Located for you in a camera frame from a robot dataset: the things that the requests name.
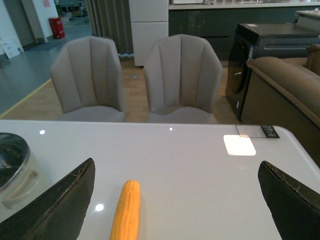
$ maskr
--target yellow floor line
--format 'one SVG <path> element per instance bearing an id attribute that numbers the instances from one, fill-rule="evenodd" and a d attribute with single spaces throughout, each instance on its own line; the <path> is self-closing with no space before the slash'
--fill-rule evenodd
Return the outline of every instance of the yellow floor line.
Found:
<path id="1" fill-rule="evenodd" d="M 47 85 L 48 83 L 51 82 L 51 78 L 46 81 L 44 84 L 42 84 L 40 87 L 38 87 L 36 90 L 34 90 L 32 93 L 30 93 L 29 95 L 27 95 L 26 97 L 24 97 L 22 100 L 20 100 L 19 102 L 17 102 L 15 105 L 13 105 L 12 107 L 10 107 L 7 111 L 5 111 L 4 113 L 0 114 L 0 119 L 2 119 L 5 115 L 7 115 L 8 113 L 10 113 L 12 110 L 14 110 L 16 107 L 18 107 L 20 104 L 22 104 L 24 101 L 26 101 L 28 98 L 32 97 L 36 92 L 38 92 L 39 90 L 41 90 L 45 85 Z"/>

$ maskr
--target black appliance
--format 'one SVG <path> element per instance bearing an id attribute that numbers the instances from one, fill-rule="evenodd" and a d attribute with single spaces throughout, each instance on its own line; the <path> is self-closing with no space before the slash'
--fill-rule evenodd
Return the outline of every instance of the black appliance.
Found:
<path id="1" fill-rule="evenodd" d="M 271 56 L 277 58 L 303 58 L 306 47 L 320 43 L 320 33 L 289 23 L 238 24 L 229 55 L 228 78 L 225 95 L 236 117 L 241 120 L 251 70 L 248 59 Z"/>

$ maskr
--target brown sofa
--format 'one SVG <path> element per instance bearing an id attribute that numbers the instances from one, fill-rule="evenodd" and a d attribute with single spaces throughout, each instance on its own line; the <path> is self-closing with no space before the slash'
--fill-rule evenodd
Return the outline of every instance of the brown sofa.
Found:
<path id="1" fill-rule="evenodd" d="M 308 58 L 247 61 L 252 74 L 241 119 L 290 130 L 320 167 L 320 45 L 307 49 Z"/>

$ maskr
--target corn cob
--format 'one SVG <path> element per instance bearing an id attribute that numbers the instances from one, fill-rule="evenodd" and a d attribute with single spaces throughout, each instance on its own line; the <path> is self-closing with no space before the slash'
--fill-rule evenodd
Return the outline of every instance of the corn cob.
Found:
<path id="1" fill-rule="evenodd" d="M 136 240 L 139 229 L 140 185 L 128 180 L 122 187 L 109 240 Z"/>

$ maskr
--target gray chair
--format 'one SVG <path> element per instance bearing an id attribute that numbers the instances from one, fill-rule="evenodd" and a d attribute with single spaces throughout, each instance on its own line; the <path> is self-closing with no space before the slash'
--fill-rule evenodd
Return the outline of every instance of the gray chair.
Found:
<path id="1" fill-rule="evenodd" d="M 124 122 L 122 69 L 115 43 L 88 36 L 66 43 L 50 68 L 60 121 Z"/>
<path id="2" fill-rule="evenodd" d="M 209 42 L 190 35 L 156 41 L 144 65 L 148 123 L 217 124 L 222 64 Z"/>

